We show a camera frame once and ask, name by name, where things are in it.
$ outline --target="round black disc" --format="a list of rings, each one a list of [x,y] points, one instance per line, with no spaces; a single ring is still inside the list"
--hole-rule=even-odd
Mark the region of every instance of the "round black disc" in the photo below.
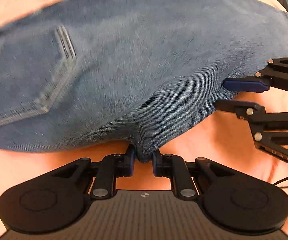
[[[14,231],[42,234],[73,223],[84,210],[84,197],[67,179],[34,179],[0,197],[0,218]]]
[[[288,196],[280,188],[243,176],[222,177],[203,197],[212,220],[242,233],[279,229],[288,216]]]

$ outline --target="black clamp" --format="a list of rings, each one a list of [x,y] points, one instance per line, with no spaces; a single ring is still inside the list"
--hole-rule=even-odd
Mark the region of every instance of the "black clamp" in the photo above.
[[[81,218],[93,201],[116,194],[116,178],[133,175],[135,156],[135,147],[129,145],[125,154],[108,155],[94,163],[81,158],[16,185],[0,197],[0,218],[6,228],[27,234],[68,226]]]
[[[225,230],[265,234],[280,228],[288,216],[285,192],[204,157],[185,162],[180,156],[161,155],[157,150],[152,165],[156,177],[171,179],[178,199],[197,202],[204,214]]]
[[[223,86],[235,92],[262,93],[271,86],[288,91],[288,58],[270,59],[255,76],[227,78]],[[247,120],[255,147],[288,163],[288,113],[266,113],[256,103],[234,100],[217,100],[215,108]]]

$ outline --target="clamp jaw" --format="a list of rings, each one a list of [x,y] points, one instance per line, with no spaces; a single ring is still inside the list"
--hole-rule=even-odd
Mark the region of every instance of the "clamp jaw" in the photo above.
[[[288,91],[288,58],[270,59],[255,76],[227,78],[223,86],[234,92],[262,93],[270,87]],[[288,163],[288,112],[266,113],[257,103],[234,100],[217,100],[215,108],[248,121],[255,147]]]

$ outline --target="jeans back pocket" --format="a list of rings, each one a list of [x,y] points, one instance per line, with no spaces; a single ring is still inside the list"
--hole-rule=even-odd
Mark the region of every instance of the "jeans back pocket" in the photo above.
[[[0,38],[0,126],[49,112],[75,62],[62,25]]]

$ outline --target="black mechanical arm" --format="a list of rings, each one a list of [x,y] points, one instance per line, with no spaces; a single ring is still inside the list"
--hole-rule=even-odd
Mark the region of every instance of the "black mechanical arm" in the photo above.
[[[288,58],[269,60],[254,77],[226,79],[231,91],[288,91]],[[252,102],[218,100],[215,107],[249,123],[255,146],[288,163],[288,113],[265,113]],[[171,190],[116,189],[116,178],[133,174],[136,149],[81,158],[16,185],[0,197],[7,232],[0,240],[198,239],[288,240],[287,194],[270,183],[204,157],[152,155],[156,177]]]

